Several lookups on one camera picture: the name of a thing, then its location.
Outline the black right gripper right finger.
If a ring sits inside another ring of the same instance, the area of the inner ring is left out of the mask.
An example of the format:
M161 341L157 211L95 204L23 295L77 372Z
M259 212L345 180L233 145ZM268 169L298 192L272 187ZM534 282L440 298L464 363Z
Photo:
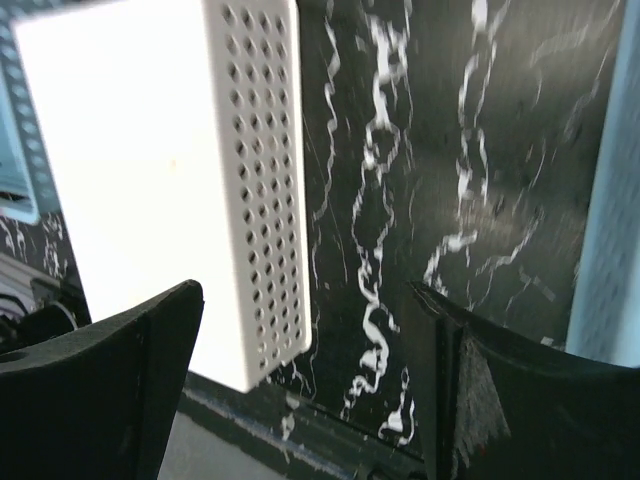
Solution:
M431 479L635 479L639 372L404 289L404 355Z

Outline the white perforated plastic basket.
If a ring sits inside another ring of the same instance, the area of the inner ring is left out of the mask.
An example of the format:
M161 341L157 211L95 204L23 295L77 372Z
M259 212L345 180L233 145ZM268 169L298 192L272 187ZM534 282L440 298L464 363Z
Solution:
M97 1L13 21L90 316L186 279L191 370L248 392L312 343L292 1Z

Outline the small blue perforated basket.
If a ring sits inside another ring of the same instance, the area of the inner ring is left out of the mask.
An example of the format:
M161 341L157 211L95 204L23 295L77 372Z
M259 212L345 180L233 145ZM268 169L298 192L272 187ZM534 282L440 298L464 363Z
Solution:
M59 200L11 24L62 5L1 3L1 214L31 225L57 212Z

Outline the large blue perforated basket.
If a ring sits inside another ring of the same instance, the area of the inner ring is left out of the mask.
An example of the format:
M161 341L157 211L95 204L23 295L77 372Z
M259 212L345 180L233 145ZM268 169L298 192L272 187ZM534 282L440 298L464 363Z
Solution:
M639 4L626 5L566 338L568 353L639 365Z

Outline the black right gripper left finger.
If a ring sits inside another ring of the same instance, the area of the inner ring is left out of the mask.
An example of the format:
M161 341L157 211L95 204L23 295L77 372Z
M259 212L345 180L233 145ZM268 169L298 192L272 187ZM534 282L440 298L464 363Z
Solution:
M157 478L203 309L187 280L59 336L59 308L2 321L2 478Z

